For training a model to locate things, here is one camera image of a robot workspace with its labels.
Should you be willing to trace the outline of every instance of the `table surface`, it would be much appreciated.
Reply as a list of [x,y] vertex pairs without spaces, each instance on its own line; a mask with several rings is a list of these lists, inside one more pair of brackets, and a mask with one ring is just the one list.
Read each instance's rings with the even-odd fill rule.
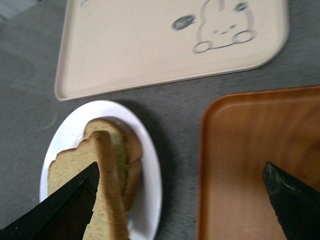
[[39,203],[49,143],[63,120],[94,100],[131,109],[158,152],[163,208],[156,239],[196,236],[200,122],[219,96],[320,84],[320,1],[290,0],[290,35],[268,64],[59,102],[54,96],[66,0],[44,0],[0,25],[0,229]]

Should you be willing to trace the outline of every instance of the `orange tray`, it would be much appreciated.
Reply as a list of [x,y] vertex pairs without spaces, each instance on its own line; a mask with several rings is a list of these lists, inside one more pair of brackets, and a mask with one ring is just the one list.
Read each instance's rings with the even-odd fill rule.
[[267,161],[320,191],[320,86],[229,94],[207,108],[198,240],[286,240],[263,183]]

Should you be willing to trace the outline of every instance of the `bread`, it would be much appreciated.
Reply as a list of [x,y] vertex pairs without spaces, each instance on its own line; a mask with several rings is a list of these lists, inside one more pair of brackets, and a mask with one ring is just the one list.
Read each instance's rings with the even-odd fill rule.
[[107,131],[110,134],[118,161],[119,185],[124,208],[128,212],[139,187],[142,145],[131,127],[116,117],[99,117],[89,121],[85,126],[83,138],[88,138],[94,131]]
[[77,148],[57,154],[49,166],[49,195],[62,187],[92,162],[100,172],[96,201],[84,240],[127,240],[127,217],[119,186],[117,160],[111,137],[106,131],[94,131]]

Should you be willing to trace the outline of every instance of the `white plate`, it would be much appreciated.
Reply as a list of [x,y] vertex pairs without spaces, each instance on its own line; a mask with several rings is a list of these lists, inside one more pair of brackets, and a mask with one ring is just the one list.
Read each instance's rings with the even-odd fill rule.
[[162,182],[156,149],[145,126],[123,105],[106,100],[89,102],[72,112],[56,131],[47,150],[40,179],[40,202],[47,198],[50,163],[62,150],[75,148],[83,139],[83,131],[91,119],[113,116],[126,122],[136,133],[143,147],[142,181],[128,214],[131,240],[153,240],[162,207]]

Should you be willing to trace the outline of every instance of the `printed cartoon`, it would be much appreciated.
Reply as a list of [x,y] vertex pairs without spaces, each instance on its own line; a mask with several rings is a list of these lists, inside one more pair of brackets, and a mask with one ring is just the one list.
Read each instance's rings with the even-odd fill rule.
[[200,12],[195,54],[242,44],[256,37],[254,16],[243,0],[207,0]]

